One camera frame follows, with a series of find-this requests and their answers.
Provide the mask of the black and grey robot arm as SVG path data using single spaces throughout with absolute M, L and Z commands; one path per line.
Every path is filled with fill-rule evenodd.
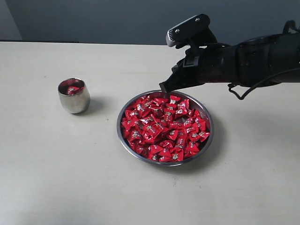
M 190 50 L 172 68 L 172 75 L 160 83 L 163 92 L 171 92 L 205 83 L 227 83 L 230 92 L 236 86 L 248 90 L 300 81 L 300 35 L 277 34 L 259 37 L 232 46 L 220 44 Z

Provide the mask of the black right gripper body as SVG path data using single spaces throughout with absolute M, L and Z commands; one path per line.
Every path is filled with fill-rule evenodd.
M 191 52 L 172 70 L 171 88 L 187 88 L 205 83 L 232 83 L 239 80 L 235 46 L 209 45 L 200 55 Z

